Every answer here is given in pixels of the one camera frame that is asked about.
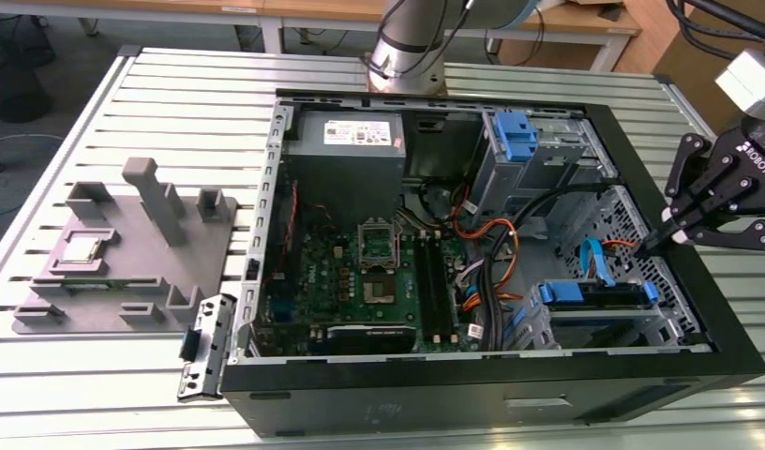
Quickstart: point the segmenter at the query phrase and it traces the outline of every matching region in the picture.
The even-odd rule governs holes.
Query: power supply label
[[[332,120],[324,124],[324,144],[391,146],[392,126],[388,122]]]

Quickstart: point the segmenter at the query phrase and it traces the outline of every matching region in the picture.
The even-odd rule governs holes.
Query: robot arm
[[[718,230],[738,218],[765,216],[765,149],[746,130],[732,129],[714,144],[696,134],[683,136],[664,191],[672,203],[639,254],[656,254],[671,241],[765,251],[765,219],[743,232]]]
[[[446,89],[444,52],[463,28],[522,23],[538,0],[391,0],[370,67],[372,90],[434,95]],[[446,30],[452,30],[444,37]]]
[[[715,0],[676,1],[668,0],[668,4],[684,31],[692,27],[703,32],[698,29],[702,25],[679,14],[676,8],[683,1],[734,24],[743,38],[765,42],[765,23]],[[714,36],[722,33],[706,31]],[[691,32],[684,36],[692,41]],[[692,44],[703,49],[696,39]],[[706,52],[722,56],[722,52],[712,52],[718,49],[706,47]],[[765,52],[751,49],[735,56],[716,83],[747,117],[742,126],[723,133],[715,142],[696,134],[683,136],[664,189],[672,201],[663,213],[663,225],[642,243],[639,254],[654,255],[672,242],[765,251],[765,218],[743,232],[718,230],[739,218],[765,217]]]

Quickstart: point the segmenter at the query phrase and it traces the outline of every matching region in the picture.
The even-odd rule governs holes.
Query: black trash bin
[[[32,68],[0,45],[0,119],[23,124],[49,112],[51,98]]]
[[[0,14],[0,45],[31,68],[40,68],[55,60],[41,20],[39,16]]]

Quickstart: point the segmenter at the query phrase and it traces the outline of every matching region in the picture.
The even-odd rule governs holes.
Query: gray floor
[[[37,69],[41,84],[51,94],[53,108],[41,119],[23,125],[0,121],[0,137],[21,133],[66,136],[83,111],[118,50],[124,44],[220,51],[263,51],[260,30],[255,27],[167,22],[107,20],[99,23],[100,34],[87,37],[76,19],[49,17],[47,33],[58,59]],[[344,37],[340,46],[335,47]],[[326,31],[311,36],[303,45],[295,30],[287,30],[288,53],[360,56],[375,44],[375,33]],[[488,64],[483,39],[459,38],[447,52],[454,62]],[[49,164],[59,142],[52,139],[15,139],[0,143],[0,212],[21,204]],[[0,216],[0,238],[11,225],[15,212]]]

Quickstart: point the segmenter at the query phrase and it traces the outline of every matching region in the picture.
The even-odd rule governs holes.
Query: aluminum extrusion table
[[[447,65],[452,96],[604,103],[659,184],[679,137],[708,133],[674,86],[639,75]],[[219,186],[240,203],[223,292],[238,293],[260,158],[278,87],[362,91],[366,71],[336,57],[144,49],[120,56],[0,244],[0,446],[192,447],[259,443],[226,402],[176,403],[180,336],[19,336],[12,310],[27,298],[70,215],[75,181],[132,192],[122,164],[154,157],[180,195]],[[765,254],[703,248],[716,282],[765,355]],[[468,448],[765,449],[765,377],[690,397],[626,424],[464,430],[287,443]]]

